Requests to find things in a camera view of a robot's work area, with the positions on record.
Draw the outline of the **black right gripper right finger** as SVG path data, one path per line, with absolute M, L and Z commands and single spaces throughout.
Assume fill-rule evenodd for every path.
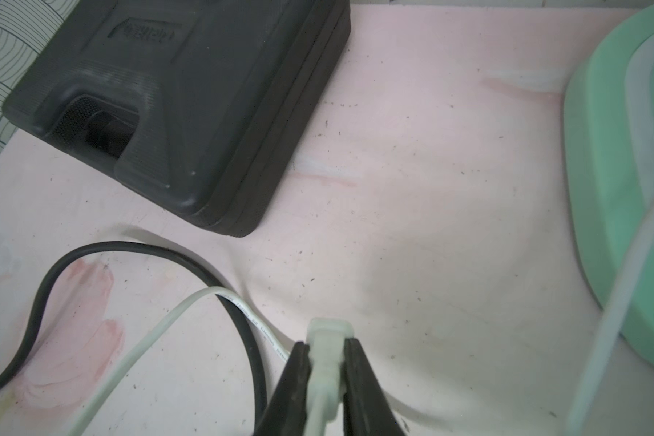
M 352 436 L 403 436 L 361 343 L 344 342 L 343 434 Z

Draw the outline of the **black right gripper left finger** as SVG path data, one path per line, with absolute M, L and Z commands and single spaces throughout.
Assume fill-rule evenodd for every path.
M 283 373 L 254 436 L 303 435 L 307 420 L 307 386 L 311 374 L 310 346 L 292 347 Z

